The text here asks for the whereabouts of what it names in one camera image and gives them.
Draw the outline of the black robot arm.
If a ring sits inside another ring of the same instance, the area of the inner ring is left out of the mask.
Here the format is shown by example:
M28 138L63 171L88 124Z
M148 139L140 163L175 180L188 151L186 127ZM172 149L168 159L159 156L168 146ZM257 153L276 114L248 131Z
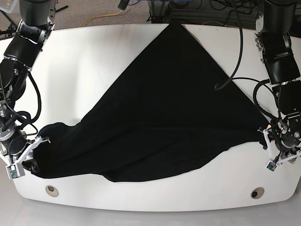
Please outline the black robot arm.
M296 7L295 0L265 0L263 26L256 34L278 111L284 115L271 121L281 159L295 155L301 146L301 74L289 34Z
M28 140L29 134L23 129L33 126L40 117L41 96L31 70L54 29L56 4L56 0L19 2L21 21L0 64L0 144L3 147L0 157L6 162L11 179L24 175L24 161L30 161L34 167L33 150L45 141L37 135L38 131L32 133L33 140ZM26 111L14 110L16 101L25 92L26 79L30 79L37 94L38 109L34 117Z

